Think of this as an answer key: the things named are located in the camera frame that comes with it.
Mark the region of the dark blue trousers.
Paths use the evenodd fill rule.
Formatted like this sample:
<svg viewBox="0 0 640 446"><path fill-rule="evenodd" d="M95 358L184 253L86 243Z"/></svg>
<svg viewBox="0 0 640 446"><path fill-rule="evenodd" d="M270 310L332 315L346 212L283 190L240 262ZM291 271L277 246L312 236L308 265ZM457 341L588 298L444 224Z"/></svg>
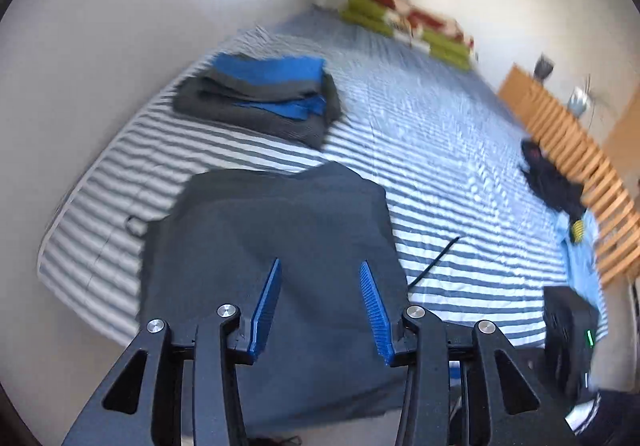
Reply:
<svg viewBox="0 0 640 446"><path fill-rule="evenodd" d="M384 189L335 162L196 175L145 235L142 318L152 443L260 434L401 409L416 443L449 437L444 326L407 315Z"/></svg>

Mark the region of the light blue denim jeans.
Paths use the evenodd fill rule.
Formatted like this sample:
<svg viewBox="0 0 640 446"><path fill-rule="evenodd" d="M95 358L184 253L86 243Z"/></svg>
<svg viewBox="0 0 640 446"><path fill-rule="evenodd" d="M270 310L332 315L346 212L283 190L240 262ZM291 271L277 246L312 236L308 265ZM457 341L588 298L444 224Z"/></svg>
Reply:
<svg viewBox="0 0 640 446"><path fill-rule="evenodd" d="M560 212L556 216L555 239L560 245L567 284L599 312L597 327L590 339L595 344L608 333L608 313L596 257L599 225L590 210L584 213L580 221L582 240L573 243L570 239L570 216L566 212Z"/></svg>

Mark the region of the blue white striped bedspread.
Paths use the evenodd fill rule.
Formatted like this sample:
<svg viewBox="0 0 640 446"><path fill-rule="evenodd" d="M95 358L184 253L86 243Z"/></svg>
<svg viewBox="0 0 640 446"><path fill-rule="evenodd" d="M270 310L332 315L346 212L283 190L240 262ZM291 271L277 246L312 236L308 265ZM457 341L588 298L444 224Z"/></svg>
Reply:
<svg viewBox="0 0 640 446"><path fill-rule="evenodd" d="M413 301L449 322L490 319L514 345L544 341L542 289L570 281L558 219L523 175L525 130L480 76L320 11L221 47L323 58L341 118L311 149L178 115L175 87L163 88L105 146L43 237L37 274L66 307L129 343L142 244L128 223L163 218L194 174L335 161L384 187L400 264L409 278L426 273Z"/></svg>

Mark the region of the black garment with yellow stripes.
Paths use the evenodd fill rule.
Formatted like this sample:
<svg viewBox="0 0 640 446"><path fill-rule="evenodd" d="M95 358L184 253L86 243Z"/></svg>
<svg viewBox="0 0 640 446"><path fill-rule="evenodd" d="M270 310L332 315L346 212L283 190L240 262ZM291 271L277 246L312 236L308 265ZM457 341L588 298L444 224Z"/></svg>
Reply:
<svg viewBox="0 0 640 446"><path fill-rule="evenodd" d="M587 208L582 204L584 187L567 179L555 164L541 151L533 140L523 140L521 150L526 163L520 168L532 192L544 204L557 213L568 216L567 229L572 244L584 239L585 224L582 221Z"/></svg>

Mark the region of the potted spider plant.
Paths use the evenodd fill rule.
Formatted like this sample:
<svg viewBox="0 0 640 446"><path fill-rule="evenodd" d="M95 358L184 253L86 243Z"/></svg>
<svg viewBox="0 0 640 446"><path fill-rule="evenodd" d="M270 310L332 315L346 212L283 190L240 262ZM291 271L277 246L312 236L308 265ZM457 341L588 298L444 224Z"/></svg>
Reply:
<svg viewBox="0 0 640 446"><path fill-rule="evenodd" d="M606 96L600 91L596 91L592 86L591 75L588 74L581 86L576 86L566 103L567 110L578 121L588 115L587 129L590 130L597 110L607 110L610 114L615 113Z"/></svg>

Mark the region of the dark ceramic vase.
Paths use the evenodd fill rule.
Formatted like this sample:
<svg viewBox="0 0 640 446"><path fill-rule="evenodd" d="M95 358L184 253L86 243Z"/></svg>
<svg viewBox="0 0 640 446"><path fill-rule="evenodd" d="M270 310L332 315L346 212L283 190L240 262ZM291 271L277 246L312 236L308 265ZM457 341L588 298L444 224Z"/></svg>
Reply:
<svg viewBox="0 0 640 446"><path fill-rule="evenodd" d="M547 55L541 54L535 64L533 76L536 80L544 82L552 74L554 63Z"/></svg>

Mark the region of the folded blue grey clothes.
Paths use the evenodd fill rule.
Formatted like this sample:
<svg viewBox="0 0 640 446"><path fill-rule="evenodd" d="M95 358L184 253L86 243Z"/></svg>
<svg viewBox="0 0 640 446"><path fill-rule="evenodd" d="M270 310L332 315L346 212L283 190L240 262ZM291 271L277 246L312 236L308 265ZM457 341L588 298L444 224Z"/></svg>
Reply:
<svg viewBox="0 0 640 446"><path fill-rule="evenodd" d="M312 149L322 147L332 123L342 116L341 98L324 59L309 55L219 53L178 84L172 109Z"/></svg>

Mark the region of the red patterned folded blanket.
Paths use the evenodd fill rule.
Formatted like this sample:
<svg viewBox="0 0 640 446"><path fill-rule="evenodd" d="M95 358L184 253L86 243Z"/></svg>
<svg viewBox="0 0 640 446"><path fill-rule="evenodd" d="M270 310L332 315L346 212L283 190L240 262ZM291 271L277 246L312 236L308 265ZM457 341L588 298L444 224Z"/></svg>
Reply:
<svg viewBox="0 0 640 446"><path fill-rule="evenodd" d="M397 18L413 36L422 34L425 29L431 29L454 42L463 43L469 49L474 48L474 38L467 35L460 24L450 16L422 9L410 0L373 1L393 11L393 14L388 14L387 17Z"/></svg>

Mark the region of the wooden slatted bed rail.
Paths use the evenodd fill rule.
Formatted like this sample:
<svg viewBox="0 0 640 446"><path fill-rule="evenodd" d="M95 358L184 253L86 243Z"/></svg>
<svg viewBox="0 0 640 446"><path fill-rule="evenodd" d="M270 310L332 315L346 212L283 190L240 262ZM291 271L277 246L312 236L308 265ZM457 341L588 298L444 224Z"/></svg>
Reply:
<svg viewBox="0 0 640 446"><path fill-rule="evenodd" d="M597 218L602 284L639 278L639 212L612 161L580 122L533 75L513 65L498 96L567 179L584 185L582 202Z"/></svg>

